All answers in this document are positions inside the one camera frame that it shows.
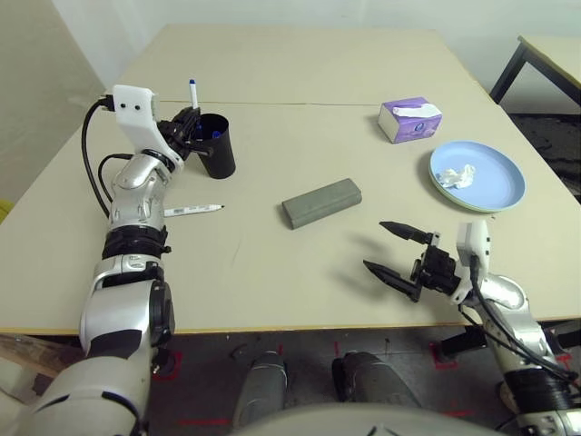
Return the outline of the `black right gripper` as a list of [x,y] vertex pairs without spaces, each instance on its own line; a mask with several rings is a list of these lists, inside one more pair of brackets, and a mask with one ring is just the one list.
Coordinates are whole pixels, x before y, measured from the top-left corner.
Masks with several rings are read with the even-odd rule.
[[425,244],[427,250],[414,262],[409,280],[387,266],[363,261],[366,268],[387,286],[403,293],[411,301],[418,302],[420,286],[444,294],[452,294],[459,285],[456,260],[440,250],[439,234],[424,232],[405,223],[379,222],[379,225],[404,240]]

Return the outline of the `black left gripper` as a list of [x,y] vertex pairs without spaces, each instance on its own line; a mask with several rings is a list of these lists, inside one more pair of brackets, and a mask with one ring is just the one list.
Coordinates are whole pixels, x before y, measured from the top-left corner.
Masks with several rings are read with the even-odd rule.
[[198,154],[212,157],[212,147],[206,145],[204,141],[189,141],[189,123],[199,123],[201,120],[201,109],[185,107],[171,121],[161,120],[158,123],[158,130],[162,134],[164,141],[180,157],[188,157],[189,154]]

